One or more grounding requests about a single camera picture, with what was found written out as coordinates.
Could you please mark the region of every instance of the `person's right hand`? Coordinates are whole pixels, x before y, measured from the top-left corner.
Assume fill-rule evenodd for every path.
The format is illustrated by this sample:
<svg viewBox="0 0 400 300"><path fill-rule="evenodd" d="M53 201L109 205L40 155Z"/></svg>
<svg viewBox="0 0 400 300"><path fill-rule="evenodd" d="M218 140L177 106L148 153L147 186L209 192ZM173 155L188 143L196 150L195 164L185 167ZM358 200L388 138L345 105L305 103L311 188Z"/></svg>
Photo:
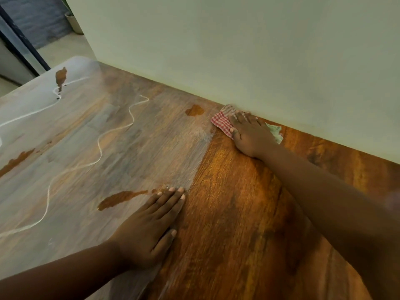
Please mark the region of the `person's right hand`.
<svg viewBox="0 0 400 300"><path fill-rule="evenodd" d="M261 159L271 145L277 145L268 126L250 113L235 112L237 119L230 115L233 127L230 129L236 147L249 157Z"/></svg>
<svg viewBox="0 0 400 300"><path fill-rule="evenodd" d="M161 262L171 246L176 230L170 229L182 209L185 195L180 187L159 192L132 214L108 239L133 266L150 267Z"/></svg>

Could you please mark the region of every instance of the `glossy wood surface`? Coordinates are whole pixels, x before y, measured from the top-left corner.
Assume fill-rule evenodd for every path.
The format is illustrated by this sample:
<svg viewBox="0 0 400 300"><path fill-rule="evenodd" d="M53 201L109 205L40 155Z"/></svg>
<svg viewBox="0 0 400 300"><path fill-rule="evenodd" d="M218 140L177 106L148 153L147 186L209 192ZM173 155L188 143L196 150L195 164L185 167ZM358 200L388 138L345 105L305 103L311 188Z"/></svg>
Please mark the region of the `glossy wood surface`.
<svg viewBox="0 0 400 300"><path fill-rule="evenodd" d="M66 79L57 82L63 67ZM155 281L147 285L158 267L127 272L90 299L369 298L273 173L211 125L217 103L75 57L0 98L0 125L52 105L57 83L83 77L63 86L54 106L0 127L0 233L39 220L51 179L96 161L98 137L132 122L128 109L141 95L150 100L130 108L132 126L100 139L98 163L54 181L40 223L0 238L0 278L102 242L152 192L182 185L190 190L178 236ZM399 165L282 131L288 149L397 206ZM101 202L107 208L98 211Z"/></svg>
<svg viewBox="0 0 400 300"><path fill-rule="evenodd" d="M282 133L282 145L374 200L400 199L398 164L291 128ZM219 130L179 225L145 299L370 299L276 176Z"/></svg>

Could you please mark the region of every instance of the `beige floor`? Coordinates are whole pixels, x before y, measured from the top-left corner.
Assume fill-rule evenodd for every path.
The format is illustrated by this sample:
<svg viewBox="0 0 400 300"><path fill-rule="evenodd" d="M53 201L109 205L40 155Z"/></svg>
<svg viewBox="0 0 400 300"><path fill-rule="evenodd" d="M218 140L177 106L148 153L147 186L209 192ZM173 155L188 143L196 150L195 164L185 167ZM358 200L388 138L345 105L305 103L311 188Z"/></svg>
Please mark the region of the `beige floor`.
<svg viewBox="0 0 400 300"><path fill-rule="evenodd" d="M37 50L50 67L68 60L75 55L96 59L84 35L70 33L61 39ZM0 97L7 95L17 85L0 78Z"/></svg>

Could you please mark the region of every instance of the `cloth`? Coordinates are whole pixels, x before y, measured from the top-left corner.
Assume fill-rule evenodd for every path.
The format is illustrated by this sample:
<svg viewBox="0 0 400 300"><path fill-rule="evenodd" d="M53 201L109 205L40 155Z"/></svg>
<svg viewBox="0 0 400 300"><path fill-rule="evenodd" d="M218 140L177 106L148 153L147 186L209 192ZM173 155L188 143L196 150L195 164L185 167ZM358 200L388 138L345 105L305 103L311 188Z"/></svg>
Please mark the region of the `cloth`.
<svg viewBox="0 0 400 300"><path fill-rule="evenodd" d="M228 116L233 115L236 118L235 111L236 111L236 109L232 105L227 104L220 110L219 113L215 114L211 118L211 123L213 123L216 127L221 129L224 132L224 134L226 134L231 139L232 139L232 133L229 130L233 126L230 123ZM276 126L276 125L272 125L272 124L268 124L268 123L265 123L265 124L268 126L269 130L275 137L276 142L278 144L280 144L283 140L282 134L279 133L282 128L280 126Z"/></svg>

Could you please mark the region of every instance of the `person's left arm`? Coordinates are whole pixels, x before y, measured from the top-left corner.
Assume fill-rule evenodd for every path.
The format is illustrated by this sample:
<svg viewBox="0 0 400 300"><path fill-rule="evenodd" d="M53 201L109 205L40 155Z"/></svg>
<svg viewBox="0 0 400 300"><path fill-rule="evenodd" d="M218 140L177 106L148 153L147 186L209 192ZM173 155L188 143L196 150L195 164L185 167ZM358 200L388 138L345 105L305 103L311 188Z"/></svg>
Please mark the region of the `person's left arm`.
<svg viewBox="0 0 400 300"><path fill-rule="evenodd" d="M132 267L162 261L175 235L169 226L178 216L183 188L158 193L132 214L106 242L0 281L7 300L85 299Z"/></svg>

